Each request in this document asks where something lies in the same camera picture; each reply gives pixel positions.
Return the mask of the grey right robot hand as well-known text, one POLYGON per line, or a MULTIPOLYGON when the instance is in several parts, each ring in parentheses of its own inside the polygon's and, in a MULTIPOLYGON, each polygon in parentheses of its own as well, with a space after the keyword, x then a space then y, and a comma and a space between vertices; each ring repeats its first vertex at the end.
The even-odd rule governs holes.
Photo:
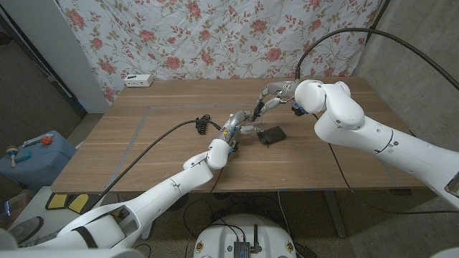
POLYGON ((271 82, 267 84, 257 98, 252 122, 265 114, 268 110, 286 104, 287 101, 292 100, 298 85, 299 81, 271 82))

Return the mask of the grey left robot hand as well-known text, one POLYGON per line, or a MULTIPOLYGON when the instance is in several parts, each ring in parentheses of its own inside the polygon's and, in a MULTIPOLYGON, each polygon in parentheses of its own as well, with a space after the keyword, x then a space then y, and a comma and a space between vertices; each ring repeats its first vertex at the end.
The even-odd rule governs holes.
POLYGON ((234 113, 223 125, 217 139, 230 143, 238 133, 248 135, 262 132, 262 129, 252 122, 252 118, 251 111, 240 110, 234 113))

